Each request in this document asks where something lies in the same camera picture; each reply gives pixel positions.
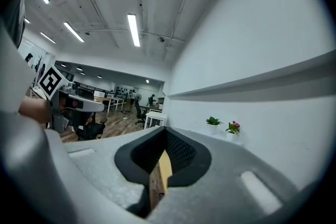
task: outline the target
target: white flower pot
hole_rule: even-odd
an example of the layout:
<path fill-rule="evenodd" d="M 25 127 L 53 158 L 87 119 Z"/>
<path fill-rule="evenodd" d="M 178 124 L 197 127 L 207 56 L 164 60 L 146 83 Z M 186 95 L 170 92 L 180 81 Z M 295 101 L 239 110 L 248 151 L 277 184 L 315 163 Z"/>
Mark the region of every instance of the white flower pot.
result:
<path fill-rule="evenodd" d="M 226 139 L 228 141 L 235 141 L 237 140 L 237 134 L 226 133 Z"/>
<path fill-rule="evenodd" d="M 211 124 L 207 124 L 207 125 L 208 125 L 208 134 L 214 135 L 217 130 L 217 125 L 211 125 Z"/>

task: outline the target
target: black mesh pad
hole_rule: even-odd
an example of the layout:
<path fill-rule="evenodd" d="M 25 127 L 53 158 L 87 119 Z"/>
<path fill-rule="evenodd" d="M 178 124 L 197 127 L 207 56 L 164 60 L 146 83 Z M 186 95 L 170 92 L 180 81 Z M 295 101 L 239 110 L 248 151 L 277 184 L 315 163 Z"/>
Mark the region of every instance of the black mesh pad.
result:
<path fill-rule="evenodd" d="M 209 150 L 175 130 L 160 127 L 118 149 L 114 161 L 131 182 L 149 185 L 149 175 L 166 150 L 173 175 L 169 187 L 189 186 L 199 180 L 211 164 Z"/>

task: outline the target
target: green plant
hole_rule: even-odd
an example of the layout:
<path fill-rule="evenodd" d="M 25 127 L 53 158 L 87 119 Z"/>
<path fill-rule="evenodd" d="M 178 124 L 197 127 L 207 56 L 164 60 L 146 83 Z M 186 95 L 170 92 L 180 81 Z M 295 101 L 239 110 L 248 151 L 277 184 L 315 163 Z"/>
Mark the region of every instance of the green plant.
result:
<path fill-rule="evenodd" d="M 207 124 L 210 125 L 220 125 L 222 124 L 221 121 L 219 121 L 219 119 L 215 119 L 214 117 L 210 117 L 209 119 L 205 120 L 207 122 Z"/>
<path fill-rule="evenodd" d="M 229 128 L 225 130 L 228 133 L 232 134 L 239 134 L 240 132 L 240 125 L 238 122 L 232 121 L 232 123 L 229 122 Z"/>

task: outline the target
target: white wall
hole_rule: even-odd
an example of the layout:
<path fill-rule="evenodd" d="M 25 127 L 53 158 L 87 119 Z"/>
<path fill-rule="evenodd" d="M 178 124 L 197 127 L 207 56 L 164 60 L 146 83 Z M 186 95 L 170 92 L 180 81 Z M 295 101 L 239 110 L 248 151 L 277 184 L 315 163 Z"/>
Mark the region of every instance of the white wall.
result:
<path fill-rule="evenodd" d="M 115 88 L 116 88 L 115 82 L 111 82 L 111 90 L 113 90 L 113 92 L 115 92 Z"/>
<path fill-rule="evenodd" d="M 55 55 L 46 53 L 43 59 L 43 63 L 46 65 L 46 68 L 48 68 L 50 65 L 55 64 Z"/>
<path fill-rule="evenodd" d="M 123 93 L 125 94 L 125 89 L 127 89 L 127 92 L 129 92 L 130 90 L 133 90 L 133 87 L 132 86 L 129 86 L 129 85 L 125 85 L 125 84 L 120 84 L 120 83 L 116 83 L 114 85 L 114 91 L 117 91 L 117 87 L 122 88 L 122 90 L 124 91 Z"/>
<path fill-rule="evenodd" d="M 327 16 L 321 0 L 214 0 L 174 67 L 170 94 L 330 52 L 335 36 Z"/>
<path fill-rule="evenodd" d="M 74 77 L 74 81 L 93 86 L 102 90 L 111 91 L 111 81 L 93 77 L 87 77 L 76 74 Z"/>
<path fill-rule="evenodd" d="M 311 70 L 253 87 L 170 99 L 169 125 L 205 133 L 205 119 L 213 116 L 224 122 L 219 133 L 225 135 L 228 122 L 237 121 L 245 147 L 303 188 L 322 175 L 334 146 L 336 74 L 324 77 L 324 71 L 303 82 Z"/>
<path fill-rule="evenodd" d="M 222 131 L 238 121 L 247 149 L 300 189 L 317 179 L 334 141 L 335 69 L 223 84 L 334 50 L 327 15 L 320 0 L 215 0 L 172 69 L 168 124 L 204 132 L 209 116 L 225 122 Z M 219 89 L 181 94 L 212 86 Z"/>
<path fill-rule="evenodd" d="M 104 68 L 117 72 L 123 72 L 144 78 L 165 81 L 170 76 L 170 64 L 155 61 L 139 52 L 131 54 L 129 51 L 112 48 L 112 44 L 104 47 L 99 45 L 88 47 L 64 47 L 57 55 L 57 60 L 73 62 L 79 65 Z"/>
<path fill-rule="evenodd" d="M 29 40 L 27 40 L 26 38 L 22 38 L 22 41 L 18 48 L 18 52 L 20 53 L 23 59 L 25 59 L 29 53 L 33 55 L 31 60 L 29 61 L 30 66 L 37 64 L 38 59 L 41 56 L 42 58 L 44 58 L 46 54 L 45 50 L 41 49 L 37 45 L 31 44 Z"/>
<path fill-rule="evenodd" d="M 46 52 L 52 54 L 52 55 L 58 55 L 59 53 L 59 46 L 57 44 L 51 43 L 49 40 L 44 38 L 43 36 L 40 36 L 33 31 L 29 30 L 27 27 L 25 28 L 25 31 L 23 32 L 23 37 L 28 40 L 30 43 L 33 43 L 34 45 L 40 47 L 42 50 L 45 50 Z"/>

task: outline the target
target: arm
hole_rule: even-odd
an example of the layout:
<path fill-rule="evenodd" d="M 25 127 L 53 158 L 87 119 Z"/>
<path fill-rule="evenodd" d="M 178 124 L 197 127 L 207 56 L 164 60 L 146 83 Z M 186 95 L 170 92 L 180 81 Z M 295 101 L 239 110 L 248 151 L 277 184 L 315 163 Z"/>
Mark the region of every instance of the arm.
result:
<path fill-rule="evenodd" d="M 36 120 L 38 123 L 47 123 L 50 121 L 49 101 L 25 96 L 21 102 L 19 113 Z"/>
<path fill-rule="evenodd" d="M 72 102 L 72 106 L 75 108 L 77 106 L 77 101 Z M 66 108 L 66 99 L 59 99 L 59 110 L 64 113 Z M 27 116 L 40 124 L 50 122 L 50 104 L 48 100 L 35 99 L 25 96 L 21 102 L 19 113 L 23 116 Z M 92 121 L 92 115 L 87 119 L 85 125 Z"/>

